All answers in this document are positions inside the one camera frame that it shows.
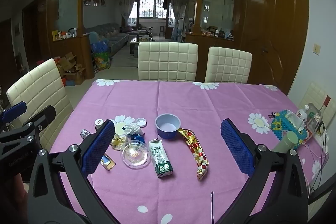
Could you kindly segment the silver foil blister pack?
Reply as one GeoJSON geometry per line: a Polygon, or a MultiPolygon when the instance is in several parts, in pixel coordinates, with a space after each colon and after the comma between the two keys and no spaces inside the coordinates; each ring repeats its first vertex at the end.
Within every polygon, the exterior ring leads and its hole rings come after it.
{"type": "Polygon", "coordinates": [[[82,129],[81,132],[80,132],[80,136],[83,140],[90,134],[91,133],[89,131],[87,131],[86,129],[82,129]]]}

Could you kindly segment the brown medicine bottle white cap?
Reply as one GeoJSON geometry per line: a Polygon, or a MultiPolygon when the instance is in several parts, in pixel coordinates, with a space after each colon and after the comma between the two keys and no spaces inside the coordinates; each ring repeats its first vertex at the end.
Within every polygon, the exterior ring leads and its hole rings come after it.
{"type": "Polygon", "coordinates": [[[102,125],[104,124],[104,120],[99,118],[99,119],[96,119],[95,122],[94,122],[94,127],[95,127],[95,130],[98,131],[102,125]]]}

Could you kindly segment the clear round plastic lid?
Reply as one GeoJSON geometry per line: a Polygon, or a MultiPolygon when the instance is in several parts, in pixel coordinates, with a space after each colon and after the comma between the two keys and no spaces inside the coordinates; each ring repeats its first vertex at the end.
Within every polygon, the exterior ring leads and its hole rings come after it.
{"type": "Polygon", "coordinates": [[[150,152],[142,141],[131,140],[121,150],[122,162],[130,169],[143,169],[150,162],[150,152]]]}

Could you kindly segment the red gold checkered wrapper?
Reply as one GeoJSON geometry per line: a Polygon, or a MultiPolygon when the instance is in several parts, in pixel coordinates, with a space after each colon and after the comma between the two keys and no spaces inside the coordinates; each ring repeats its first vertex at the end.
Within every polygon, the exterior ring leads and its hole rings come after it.
{"type": "Polygon", "coordinates": [[[197,164],[197,179],[201,181],[207,174],[209,168],[209,161],[206,157],[204,149],[198,141],[198,138],[193,131],[179,128],[178,132],[182,135],[185,143],[191,151],[197,164]]]}

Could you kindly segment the white tissue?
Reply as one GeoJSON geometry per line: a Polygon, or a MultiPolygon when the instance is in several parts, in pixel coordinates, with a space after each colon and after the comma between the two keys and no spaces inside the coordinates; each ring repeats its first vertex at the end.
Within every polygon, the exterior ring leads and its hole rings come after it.
{"type": "Polygon", "coordinates": [[[142,129],[135,123],[131,123],[131,124],[126,124],[123,126],[123,131],[125,133],[125,135],[127,136],[131,136],[134,134],[138,134],[143,136],[144,132],[142,131],[142,129]]]}

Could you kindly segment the blue foil snack wrapper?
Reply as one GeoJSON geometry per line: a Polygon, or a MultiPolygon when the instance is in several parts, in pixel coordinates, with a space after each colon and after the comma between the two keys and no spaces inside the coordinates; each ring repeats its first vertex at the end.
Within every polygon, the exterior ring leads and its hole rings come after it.
{"type": "Polygon", "coordinates": [[[141,143],[141,144],[145,144],[145,140],[144,137],[142,135],[139,134],[133,134],[130,136],[131,141],[135,141],[136,143],[141,143]]]}

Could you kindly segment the green white milk carton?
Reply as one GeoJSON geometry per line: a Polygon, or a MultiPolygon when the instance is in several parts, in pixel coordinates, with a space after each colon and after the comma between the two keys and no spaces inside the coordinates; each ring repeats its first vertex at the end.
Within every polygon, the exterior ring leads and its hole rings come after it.
{"type": "Polygon", "coordinates": [[[162,144],[162,139],[153,139],[148,143],[151,159],[158,178],[173,174],[173,167],[162,144]]]}

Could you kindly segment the purple plastic cup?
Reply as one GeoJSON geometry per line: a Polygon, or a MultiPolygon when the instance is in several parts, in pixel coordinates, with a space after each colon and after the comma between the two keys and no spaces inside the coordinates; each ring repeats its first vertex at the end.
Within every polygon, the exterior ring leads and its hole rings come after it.
{"type": "Polygon", "coordinates": [[[174,139],[178,129],[181,127],[181,120],[174,114],[161,114],[155,119],[157,134],[162,139],[174,139]]]}

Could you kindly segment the cardboard boxes pile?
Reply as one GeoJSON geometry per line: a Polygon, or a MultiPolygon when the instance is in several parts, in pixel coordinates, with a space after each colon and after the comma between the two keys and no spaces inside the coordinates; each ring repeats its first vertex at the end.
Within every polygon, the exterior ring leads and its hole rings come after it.
{"type": "Polygon", "coordinates": [[[76,61],[76,57],[69,52],[64,57],[54,58],[64,86],[81,85],[85,80],[86,69],[76,61]]]}

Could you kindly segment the pink floral tablecloth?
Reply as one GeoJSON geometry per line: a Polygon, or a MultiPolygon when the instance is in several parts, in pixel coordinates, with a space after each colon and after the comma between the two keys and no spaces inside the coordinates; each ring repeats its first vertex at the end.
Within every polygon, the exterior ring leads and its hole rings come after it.
{"type": "Polygon", "coordinates": [[[97,80],[88,89],[60,131],[52,152],[81,142],[81,130],[95,130],[95,120],[111,119],[118,126],[145,118],[145,141],[157,138],[155,119],[176,115],[194,132],[209,161],[205,177],[197,179],[197,164],[181,136],[162,142],[173,173],[159,178],[152,163],[141,169],[126,166],[121,153],[107,154],[115,166],[99,166],[90,175],[94,190],[121,223],[211,223],[236,198],[247,175],[240,172],[221,137],[228,118],[255,143],[273,148],[278,138],[269,116],[297,106],[278,88],[234,83],[204,89],[196,83],[97,80]]]}

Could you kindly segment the colourful bag on floor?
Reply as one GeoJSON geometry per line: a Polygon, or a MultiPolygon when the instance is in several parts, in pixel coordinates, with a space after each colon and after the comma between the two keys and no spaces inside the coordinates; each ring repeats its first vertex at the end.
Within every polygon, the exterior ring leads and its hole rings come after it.
{"type": "Polygon", "coordinates": [[[92,55],[98,70],[110,68],[110,47],[107,40],[95,42],[91,45],[92,55]]]}

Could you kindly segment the cream chair far right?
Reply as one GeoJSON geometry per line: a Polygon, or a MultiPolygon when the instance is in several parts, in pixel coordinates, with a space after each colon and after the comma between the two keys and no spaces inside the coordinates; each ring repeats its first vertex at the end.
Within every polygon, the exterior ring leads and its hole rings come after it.
{"type": "Polygon", "coordinates": [[[251,65],[252,54],[249,52],[210,47],[205,82],[246,84],[251,65]]]}

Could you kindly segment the cream chair far middle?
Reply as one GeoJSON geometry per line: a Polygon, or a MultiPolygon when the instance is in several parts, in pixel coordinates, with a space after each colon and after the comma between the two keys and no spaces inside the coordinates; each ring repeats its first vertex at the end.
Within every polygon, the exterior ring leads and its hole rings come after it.
{"type": "Polygon", "coordinates": [[[198,46],[178,42],[140,42],[140,81],[193,82],[198,65],[198,46]]]}

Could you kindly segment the coffee table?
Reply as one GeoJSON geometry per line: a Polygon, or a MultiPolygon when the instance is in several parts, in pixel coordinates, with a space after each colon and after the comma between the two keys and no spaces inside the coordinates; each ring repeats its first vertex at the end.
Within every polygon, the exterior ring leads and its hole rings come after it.
{"type": "Polygon", "coordinates": [[[151,29],[131,32],[129,41],[130,54],[134,54],[134,50],[138,47],[140,42],[150,42],[152,41],[152,38],[153,33],[151,32],[151,29]]]}

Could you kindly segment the wooden door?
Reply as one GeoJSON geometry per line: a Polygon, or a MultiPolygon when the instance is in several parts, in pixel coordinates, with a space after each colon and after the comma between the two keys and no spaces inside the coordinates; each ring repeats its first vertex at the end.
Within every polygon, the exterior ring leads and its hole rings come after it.
{"type": "Polygon", "coordinates": [[[306,43],[309,0],[246,0],[241,48],[252,53],[251,84],[288,94],[306,43]]]}

